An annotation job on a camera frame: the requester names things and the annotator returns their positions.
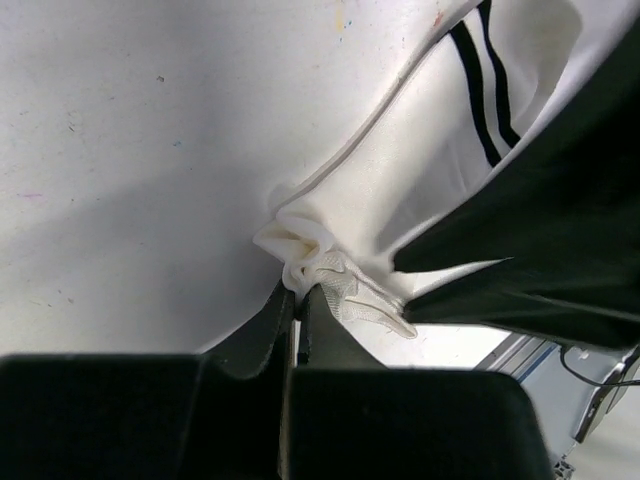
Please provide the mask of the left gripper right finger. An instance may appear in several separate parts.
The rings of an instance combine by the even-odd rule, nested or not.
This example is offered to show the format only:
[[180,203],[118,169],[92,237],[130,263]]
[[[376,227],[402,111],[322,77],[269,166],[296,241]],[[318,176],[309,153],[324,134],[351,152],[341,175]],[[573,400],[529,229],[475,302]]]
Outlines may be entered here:
[[287,393],[291,479],[549,479],[531,400],[491,371],[391,369],[314,287]]

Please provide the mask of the aluminium rail frame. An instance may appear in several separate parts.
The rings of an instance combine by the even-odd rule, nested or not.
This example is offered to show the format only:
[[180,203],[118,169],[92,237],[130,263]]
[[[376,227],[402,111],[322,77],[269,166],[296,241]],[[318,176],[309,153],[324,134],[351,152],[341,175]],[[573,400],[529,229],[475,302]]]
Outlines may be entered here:
[[567,456],[584,443],[637,384],[639,349],[585,350],[519,334],[509,335],[478,364],[512,376],[526,390],[538,416],[557,479],[575,469]]

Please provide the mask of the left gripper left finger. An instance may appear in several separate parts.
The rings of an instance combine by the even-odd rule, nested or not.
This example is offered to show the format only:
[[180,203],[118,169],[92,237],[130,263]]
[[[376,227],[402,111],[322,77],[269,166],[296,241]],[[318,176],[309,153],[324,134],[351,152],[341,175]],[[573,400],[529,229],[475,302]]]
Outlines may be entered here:
[[275,479],[295,302],[201,354],[1,360],[5,479]]

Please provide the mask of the white sock with dark stripes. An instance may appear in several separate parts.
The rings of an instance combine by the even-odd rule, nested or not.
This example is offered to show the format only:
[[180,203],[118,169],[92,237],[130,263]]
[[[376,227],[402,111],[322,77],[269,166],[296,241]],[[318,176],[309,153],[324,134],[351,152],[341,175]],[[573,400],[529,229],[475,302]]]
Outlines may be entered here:
[[426,39],[367,127],[255,236],[297,300],[406,337],[406,304],[480,269],[401,272],[395,254],[466,202],[578,95],[635,1],[433,1]]

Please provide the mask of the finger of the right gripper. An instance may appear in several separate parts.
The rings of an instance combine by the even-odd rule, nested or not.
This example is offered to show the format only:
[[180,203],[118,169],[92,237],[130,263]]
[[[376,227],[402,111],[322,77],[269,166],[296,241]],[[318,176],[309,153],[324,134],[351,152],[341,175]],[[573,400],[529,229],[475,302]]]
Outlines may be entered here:
[[639,30],[487,185],[400,249],[401,272],[479,263],[410,300],[413,324],[562,344],[639,342]]

